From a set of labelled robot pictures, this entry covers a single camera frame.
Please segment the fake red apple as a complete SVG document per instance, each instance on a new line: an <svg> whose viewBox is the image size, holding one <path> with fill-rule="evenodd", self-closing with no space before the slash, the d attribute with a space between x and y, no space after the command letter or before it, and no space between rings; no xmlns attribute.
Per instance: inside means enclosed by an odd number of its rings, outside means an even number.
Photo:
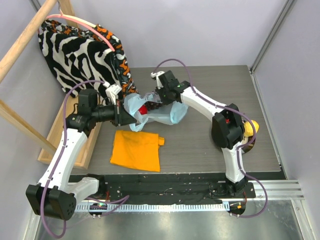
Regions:
<svg viewBox="0 0 320 240"><path fill-rule="evenodd" d="M145 106L145 105L142 105L138 112L141 114L141 115L146 115L148 113L148 108Z"/></svg>

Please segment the fake yellow lemon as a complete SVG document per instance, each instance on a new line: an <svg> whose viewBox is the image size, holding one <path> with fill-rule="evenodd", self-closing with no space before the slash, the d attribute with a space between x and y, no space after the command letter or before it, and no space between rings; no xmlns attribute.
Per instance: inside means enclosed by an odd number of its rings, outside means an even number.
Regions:
<svg viewBox="0 0 320 240"><path fill-rule="evenodd" d="M244 134L243 136L248 138L248 137L253 137L254 136L254 129L255 129L255 132L257 133L259 131L259 124L255 121L255 120L251 120L253 126L250 124L249 121L245 121L243 123L243 126L244 126Z"/></svg>

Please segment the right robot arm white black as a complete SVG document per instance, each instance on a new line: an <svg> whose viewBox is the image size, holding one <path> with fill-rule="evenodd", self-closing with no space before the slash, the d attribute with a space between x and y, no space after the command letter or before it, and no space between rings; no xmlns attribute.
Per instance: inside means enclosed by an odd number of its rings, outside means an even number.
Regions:
<svg viewBox="0 0 320 240"><path fill-rule="evenodd" d="M248 179L243 170L241 147L245 128L238 107L201 96L190 82L180 82L170 70L152 72L150 76L156 81L155 91L164 105L179 102L210 120L211 138L221 148L225 162L225 194L233 198L242 194Z"/></svg>

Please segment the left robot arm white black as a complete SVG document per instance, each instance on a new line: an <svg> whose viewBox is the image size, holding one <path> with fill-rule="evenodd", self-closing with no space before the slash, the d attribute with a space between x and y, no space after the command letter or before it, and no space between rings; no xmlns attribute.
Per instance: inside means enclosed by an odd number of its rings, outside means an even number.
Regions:
<svg viewBox="0 0 320 240"><path fill-rule="evenodd" d="M30 184L26 189L26 197L35 214L68 221L78 203L90 196L100 200L106 195L102 177L95 174L88 174L72 186L68 185L81 149L96 124L102 122L111 122L117 127L137 121L119 99L102 105L98 103L95 89L82 90L78 95L77 112L64 118L61 140L46 172L37 184Z"/></svg>

